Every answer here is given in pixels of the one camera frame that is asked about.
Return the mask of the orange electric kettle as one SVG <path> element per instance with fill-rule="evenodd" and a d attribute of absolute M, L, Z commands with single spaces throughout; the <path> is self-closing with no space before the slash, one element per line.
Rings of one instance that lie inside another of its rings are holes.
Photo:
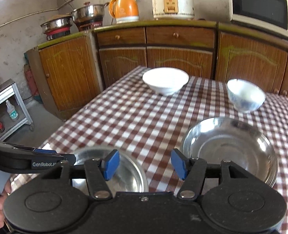
<path fill-rule="evenodd" d="M 139 10 L 136 0 L 111 0 L 108 12 L 116 24 L 139 21 Z"/>

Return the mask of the brown wooden kitchen cabinet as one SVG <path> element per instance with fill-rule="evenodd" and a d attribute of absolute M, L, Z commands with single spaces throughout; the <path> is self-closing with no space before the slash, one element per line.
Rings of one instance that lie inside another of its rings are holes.
<path fill-rule="evenodd" d="M 288 97 L 288 41 L 211 21 L 140 21 L 61 36 L 27 51 L 46 110 L 69 119 L 138 66 L 240 78 Z"/>

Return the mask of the blue white porcelain bowl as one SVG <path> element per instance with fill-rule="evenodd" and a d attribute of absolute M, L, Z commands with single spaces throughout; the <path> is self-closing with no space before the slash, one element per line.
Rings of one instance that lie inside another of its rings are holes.
<path fill-rule="evenodd" d="M 266 100 L 261 88 L 242 79 L 230 79 L 227 82 L 227 93 L 234 108 L 242 113 L 257 110 Z"/>

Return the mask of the metal shelf cart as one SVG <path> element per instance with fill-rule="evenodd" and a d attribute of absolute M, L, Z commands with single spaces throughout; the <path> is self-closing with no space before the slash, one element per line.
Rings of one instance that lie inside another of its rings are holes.
<path fill-rule="evenodd" d="M 0 85 L 0 141 L 6 140 L 23 125 L 34 130 L 33 120 L 16 83 L 9 79 Z"/>

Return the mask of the white shallow bowl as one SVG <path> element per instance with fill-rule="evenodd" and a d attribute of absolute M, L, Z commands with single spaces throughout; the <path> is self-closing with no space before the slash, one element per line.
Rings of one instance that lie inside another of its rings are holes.
<path fill-rule="evenodd" d="M 156 94 L 171 96 L 188 83 L 189 75 L 180 69 L 160 67 L 146 71 L 142 80 Z"/>

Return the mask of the red white checkered tablecloth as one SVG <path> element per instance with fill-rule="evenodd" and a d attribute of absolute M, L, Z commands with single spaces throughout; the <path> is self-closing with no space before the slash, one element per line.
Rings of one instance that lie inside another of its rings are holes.
<path fill-rule="evenodd" d="M 154 93 L 139 66 L 86 104 L 44 142 L 41 148 L 70 153 L 108 145 L 130 153 L 144 168 L 149 189 L 177 192 L 182 184 L 170 161 L 187 130 L 211 117 L 229 117 L 257 127 L 275 149 L 279 168 L 275 189 L 287 202 L 281 227 L 288 233 L 288 97 L 267 94 L 258 110 L 242 114 L 229 102 L 224 83 L 191 77 L 172 96 Z"/>

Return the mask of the steel pot on cooker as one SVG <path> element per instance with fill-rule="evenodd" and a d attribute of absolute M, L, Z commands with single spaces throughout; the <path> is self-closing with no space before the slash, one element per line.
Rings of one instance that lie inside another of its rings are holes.
<path fill-rule="evenodd" d="M 73 22 L 78 28 L 78 31 L 91 30 L 103 26 L 105 8 L 109 2 L 104 4 L 84 3 L 83 7 L 75 9 L 71 12 Z"/>

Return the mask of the large steel plate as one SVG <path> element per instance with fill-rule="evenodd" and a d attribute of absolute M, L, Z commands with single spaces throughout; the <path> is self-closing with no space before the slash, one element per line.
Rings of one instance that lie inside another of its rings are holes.
<path fill-rule="evenodd" d="M 202 158 L 211 164 L 233 161 L 269 186 L 274 186 L 278 160 L 269 139 L 242 121 L 213 117 L 191 126 L 180 151 L 188 158 Z"/>

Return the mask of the steel bowl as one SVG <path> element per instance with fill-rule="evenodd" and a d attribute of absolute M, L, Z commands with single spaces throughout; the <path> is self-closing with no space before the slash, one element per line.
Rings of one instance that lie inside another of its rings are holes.
<path fill-rule="evenodd" d="M 110 146 L 91 146 L 74 151 L 76 165 L 82 165 L 89 159 L 103 159 L 114 148 Z M 106 182 L 113 196 L 117 192 L 148 192 L 149 185 L 144 169 L 128 152 L 119 150 L 120 163 L 113 177 Z"/>

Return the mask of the white rice cooker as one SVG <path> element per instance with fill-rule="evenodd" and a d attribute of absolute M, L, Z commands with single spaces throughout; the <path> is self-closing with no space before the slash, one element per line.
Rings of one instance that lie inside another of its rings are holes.
<path fill-rule="evenodd" d="M 151 0 L 155 20 L 194 19 L 194 0 Z"/>

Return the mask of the clear plastic bottle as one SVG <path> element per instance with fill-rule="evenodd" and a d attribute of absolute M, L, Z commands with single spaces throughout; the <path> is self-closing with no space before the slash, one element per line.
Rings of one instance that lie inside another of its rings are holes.
<path fill-rule="evenodd" d="M 16 111 L 15 106 L 12 105 L 8 99 L 5 101 L 5 103 L 6 103 L 7 113 L 9 114 L 9 117 L 11 118 L 11 120 L 12 121 L 18 120 L 19 114 Z"/>

